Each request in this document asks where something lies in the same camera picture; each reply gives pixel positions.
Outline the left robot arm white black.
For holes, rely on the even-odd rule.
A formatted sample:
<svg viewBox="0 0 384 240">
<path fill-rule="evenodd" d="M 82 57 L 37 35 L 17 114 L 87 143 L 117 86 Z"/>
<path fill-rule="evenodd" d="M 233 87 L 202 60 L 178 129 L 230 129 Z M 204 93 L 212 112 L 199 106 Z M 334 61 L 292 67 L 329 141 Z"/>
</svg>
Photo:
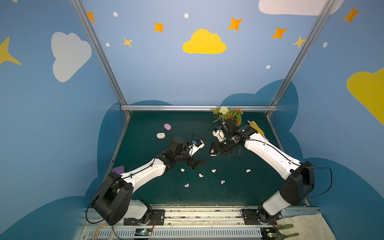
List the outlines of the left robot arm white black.
<svg viewBox="0 0 384 240">
<path fill-rule="evenodd" d="M 123 174 L 111 172 L 92 199 L 90 207 L 110 226 L 122 219 L 133 220 L 139 225 L 148 224 L 152 207 L 143 200 L 132 200 L 133 193 L 172 170 L 177 163 L 186 162 L 193 170 L 199 168 L 205 161 L 196 160 L 194 154 L 204 146 L 200 139 L 188 143 L 181 137 L 172 138 L 167 148 L 147 164 Z"/>
</svg>

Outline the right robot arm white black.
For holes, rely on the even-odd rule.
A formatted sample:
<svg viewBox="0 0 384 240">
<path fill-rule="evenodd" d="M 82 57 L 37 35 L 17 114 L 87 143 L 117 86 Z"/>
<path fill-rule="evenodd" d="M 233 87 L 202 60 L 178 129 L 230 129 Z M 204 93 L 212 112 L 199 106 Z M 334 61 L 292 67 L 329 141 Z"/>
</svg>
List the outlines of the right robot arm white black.
<svg viewBox="0 0 384 240">
<path fill-rule="evenodd" d="M 315 188 L 315 170 L 310 162 L 302 163 L 287 155 L 252 126 L 239 127 L 227 119 L 213 130 L 213 136 L 217 140 L 212 143 L 210 155 L 229 155 L 241 146 L 263 159 L 285 180 L 280 189 L 258 207 L 257 216 L 261 221 L 296 206 Z"/>
</svg>

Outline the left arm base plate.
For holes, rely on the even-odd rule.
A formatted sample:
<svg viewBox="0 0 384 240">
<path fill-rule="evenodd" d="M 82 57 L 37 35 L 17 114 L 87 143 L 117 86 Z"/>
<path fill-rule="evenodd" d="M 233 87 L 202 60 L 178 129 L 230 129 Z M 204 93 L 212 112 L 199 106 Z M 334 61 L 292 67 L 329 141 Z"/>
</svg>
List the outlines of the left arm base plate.
<svg viewBox="0 0 384 240">
<path fill-rule="evenodd" d="M 124 226 L 163 226 L 165 221 L 165 210 L 151 210 L 147 211 L 141 219 L 125 218 Z"/>
</svg>

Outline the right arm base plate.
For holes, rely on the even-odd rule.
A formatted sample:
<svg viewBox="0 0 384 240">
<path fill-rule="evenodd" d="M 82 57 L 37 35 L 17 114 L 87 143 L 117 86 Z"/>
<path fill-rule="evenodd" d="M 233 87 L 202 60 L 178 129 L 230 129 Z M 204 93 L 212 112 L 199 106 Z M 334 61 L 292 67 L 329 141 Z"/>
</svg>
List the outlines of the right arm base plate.
<svg viewBox="0 0 384 240">
<path fill-rule="evenodd" d="M 241 209 L 240 214 L 246 225 L 274 225 L 283 218 L 281 212 L 270 215 L 264 209 Z"/>
</svg>

